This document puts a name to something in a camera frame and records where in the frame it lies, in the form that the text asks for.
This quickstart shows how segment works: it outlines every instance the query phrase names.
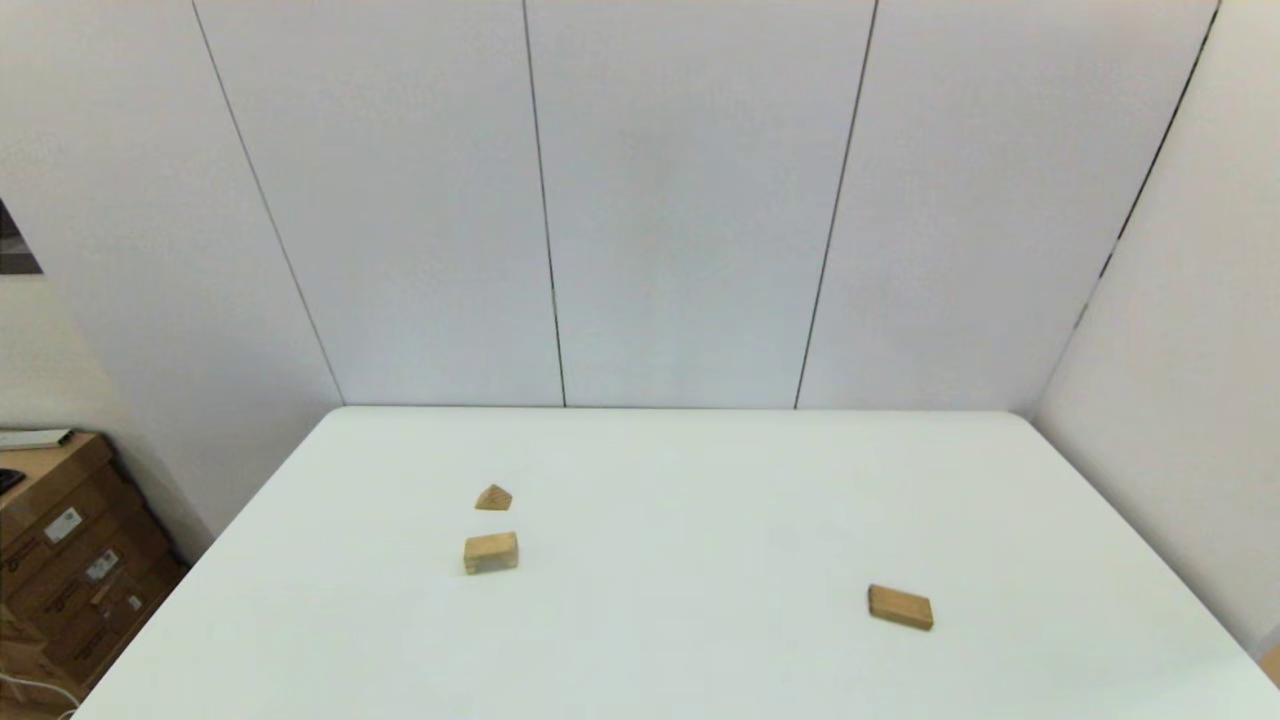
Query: triangular wooden block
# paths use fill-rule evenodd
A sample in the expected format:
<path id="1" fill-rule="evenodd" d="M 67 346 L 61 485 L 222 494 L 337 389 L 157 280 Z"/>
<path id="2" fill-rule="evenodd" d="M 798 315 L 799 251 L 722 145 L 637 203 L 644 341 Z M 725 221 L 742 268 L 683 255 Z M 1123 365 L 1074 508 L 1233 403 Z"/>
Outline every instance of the triangular wooden block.
<path id="1" fill-rule="evenodd" d="M 511 507 L 511 493 L 498 486 L 489 486 L 476 500 L 476 510 L 506 510 Z"/>

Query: wall panel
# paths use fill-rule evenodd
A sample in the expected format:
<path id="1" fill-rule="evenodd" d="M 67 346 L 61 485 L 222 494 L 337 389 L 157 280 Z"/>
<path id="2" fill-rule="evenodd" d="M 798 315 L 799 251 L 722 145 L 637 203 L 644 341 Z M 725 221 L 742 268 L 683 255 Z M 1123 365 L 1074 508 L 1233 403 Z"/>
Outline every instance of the wall panel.
<path id="1" fill-rule="evenodd" d="M 346 400 L 559 405 L 520 0 L 197 6 Z"/>
<path id="2" fill-rule="evenodd" d="M 1280 5 L 1222 4 L 1036 427 L 1257 657 L 1280 644 Z"/>
<path id="3" fill-rule="evenodd" d="M 106 433 L 119 464 L 169 530 L 178 552 L 195 561 L 214 542 L 41 275 L 0 277 L 0 428 Z"/>
<path id="4" fill-rule="evenodd" d="M 530 0 L 570 405 L 792 405 L 870 14 Z"/>
<path id="5" fill-rule="evenodd" d="M 220 532 L 340 401 L 189 3 L 0 9 L 0 196 Z"/>
<path id="6" fill-rule="evenodd" d="M 801 407 L 1029 413 L 1212 0 L 883 0 Z"/>

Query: rectangular wooden block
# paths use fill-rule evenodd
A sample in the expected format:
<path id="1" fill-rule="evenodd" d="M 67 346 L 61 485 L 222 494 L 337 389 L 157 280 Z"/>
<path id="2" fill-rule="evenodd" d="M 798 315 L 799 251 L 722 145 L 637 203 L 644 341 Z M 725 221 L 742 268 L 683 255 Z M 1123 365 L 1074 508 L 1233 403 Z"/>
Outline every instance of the rectangular wooden block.
<path id="1" fill-rule="evenodd" d="M 872 585 L 867 591 L 867 603 L 872 615 L 881 620 L 922 630 L 933 628 L 933 607 L 927 597 Z"/>
<path id="2" fill-rule="evenodd" d="M 467 538 L 462 562 L 466 565 L 468 575 L 515 568 L 520 564 L 520 544 L 516 542 L 516 533 Z"/>

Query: wooden block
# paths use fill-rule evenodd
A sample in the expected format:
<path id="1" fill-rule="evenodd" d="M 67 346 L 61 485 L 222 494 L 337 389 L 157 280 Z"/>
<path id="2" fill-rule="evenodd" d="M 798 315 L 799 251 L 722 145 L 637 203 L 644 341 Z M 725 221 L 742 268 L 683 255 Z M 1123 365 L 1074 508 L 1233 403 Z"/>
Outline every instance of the wooden block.
<path id="1" fill-rule="evenodd" d="M 1263 656 L 1258 665 L 1262 666 L 1262 671 L 1267 674 L 1267 678 L 1271 678 L 1271 682 L 1280 688 L 1280 646 L 1276 646 Z"/>
<path id="2" fill-rule="evenodd" d="M 520 544 L 516 543 L 516 533 L 467 538 L 462 562 L 467 566 L 467 575 L 515 568 L 520 564 Z"/>
<path id="3" fill-rule="evenodd" d="M 476 510 L 506 510 L 511 507 L 511 493 L 498 486 L 489 486 L 476 500 Z"/>
<path id="4" fill-rule="evenodd" d="M 872 585 L 867 591 L 867 603 L 872 615 L 881 620 L 922 630 L 933 628 L 933 607 L 927 597 Z"/>

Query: white cable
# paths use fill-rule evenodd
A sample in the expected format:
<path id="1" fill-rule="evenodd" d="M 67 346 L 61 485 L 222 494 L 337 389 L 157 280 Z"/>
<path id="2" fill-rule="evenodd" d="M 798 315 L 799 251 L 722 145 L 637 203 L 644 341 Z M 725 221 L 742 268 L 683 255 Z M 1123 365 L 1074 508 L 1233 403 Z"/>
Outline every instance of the white cable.
<path id="1" fill-rule="evenodd" d="M 14 683 L 17 685 L 31 685 L 33 688 L 45 688 L 46 691 L 54 691 L 54 692 L 63 693 L 64 696 L 67 696 L 67 700 L 72 701 L 72 705 L 74 705 L 76 707 L 79 707 L 79 701 L 76 700 L 76 696 L 73 696 L 72 693 L 64 691 L 63 688 L 59 688 L 58 685 L 50 685 L 49 683 L 40 683 L 37 680 L 23 680 L 22 678 L 14 678 L 13 675 L 5 675 L 4 673 L 0 673 L 0 680 L 8 680 L 8 682 Z"/>

